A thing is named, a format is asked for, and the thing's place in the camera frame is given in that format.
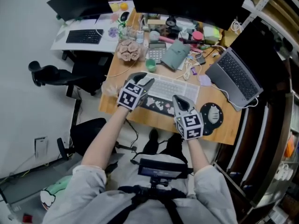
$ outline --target laptop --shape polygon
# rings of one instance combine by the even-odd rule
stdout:
[[[252,102],[263,91],[289,77],[272,43],[250,23],[218,61],[206,71],[211,81],[229,95],[237,110]]]

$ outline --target power outlet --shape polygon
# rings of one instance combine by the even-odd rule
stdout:
[[[42,160],[47,156],[48,137],[34,139],[36,160]]]

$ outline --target hand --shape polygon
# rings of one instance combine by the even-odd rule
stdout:
[[[146,98],[149,89],[153,85],[155,79],[149,80],[145,85],[137,85],[137,83],[146,76],[145,72],[131,74],[121,88],[117,104],[126,107],[130,111],[142,104]]]
[[[201,113],[196,110],[195,104],[187,97],[174,95],[174,122],[176,128],[185,140],[197,139],[202,136],[204,123]]]

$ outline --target black chair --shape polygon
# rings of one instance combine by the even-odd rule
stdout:
[[[105,124],[106,120],[104,118],[98,118],[73,126],[70,132],[72,147],[65,148],[62,139],[57,139],[58,148],[62,158],[68,160],[68,154],[73,153],[78,153],[79,155],[84,156],[89,145]],[[115,147],[136,151],[136,147],[130,148],[127,146],[120,145],[118,142],[116,142],[113,153],[116,153]]]
[[[90,63],[75,63],[72,73],[53,65],[41,67],[37,61],[32,61],[28,69],[31,71],[32,80],[36,86],[75,85],[91,95],[95,95],[95,92],[106,80],[101,67]]]

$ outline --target orange object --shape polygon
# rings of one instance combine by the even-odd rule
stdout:
[[[126,2],[123,2],[121,5],[120,5],[120,8],[122,11],[127,11],[129,6]]]
[[[288,140],[288,143],[286,145],[286,148],[285,148],[285,157],[286,158],[289,158],[291,157],[291,155],[293,154],[294,152],[294,149],[295,149],[295,146],[294,146],[294,138],[293,138],[293,135],[291,134],[289,140]]]

